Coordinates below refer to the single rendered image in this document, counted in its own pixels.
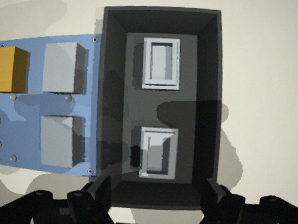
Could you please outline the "yellow rectangular block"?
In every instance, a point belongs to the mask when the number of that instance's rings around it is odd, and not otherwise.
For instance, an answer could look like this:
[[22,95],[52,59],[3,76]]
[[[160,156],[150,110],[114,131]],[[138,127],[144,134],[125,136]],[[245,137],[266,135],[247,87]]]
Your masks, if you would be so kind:
[[27,57],[16,46],[0,48],[0,93],[25,93]]

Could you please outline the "white rectangular block with pocket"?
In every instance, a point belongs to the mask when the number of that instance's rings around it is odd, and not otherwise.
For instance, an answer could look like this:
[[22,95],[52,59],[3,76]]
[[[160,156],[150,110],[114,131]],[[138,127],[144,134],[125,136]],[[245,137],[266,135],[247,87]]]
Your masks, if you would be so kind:
[[144,38],[142,89],[178,91],[179,62],[180,39]]

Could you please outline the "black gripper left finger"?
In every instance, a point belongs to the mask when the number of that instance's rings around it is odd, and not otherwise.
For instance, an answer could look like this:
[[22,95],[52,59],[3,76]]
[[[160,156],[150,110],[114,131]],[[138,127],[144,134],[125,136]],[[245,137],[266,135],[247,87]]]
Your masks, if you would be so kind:
[[0,224],[30,224],[32,218],[34,224],[115,224],[110,207],[111,177],[100,175],[67,199],[53,199],[45,190],[24,195],[0,207]]

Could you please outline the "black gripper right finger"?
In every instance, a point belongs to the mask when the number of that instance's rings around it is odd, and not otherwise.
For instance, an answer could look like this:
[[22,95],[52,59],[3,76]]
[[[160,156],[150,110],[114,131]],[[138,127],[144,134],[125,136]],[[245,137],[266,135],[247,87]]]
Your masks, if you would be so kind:
[[245,201],[244,196],[232,194],[214,178],[203,178],[201,210],[204,217],[199,224],[298,224],[298,207],[282,198],[263,196],[259,204]]

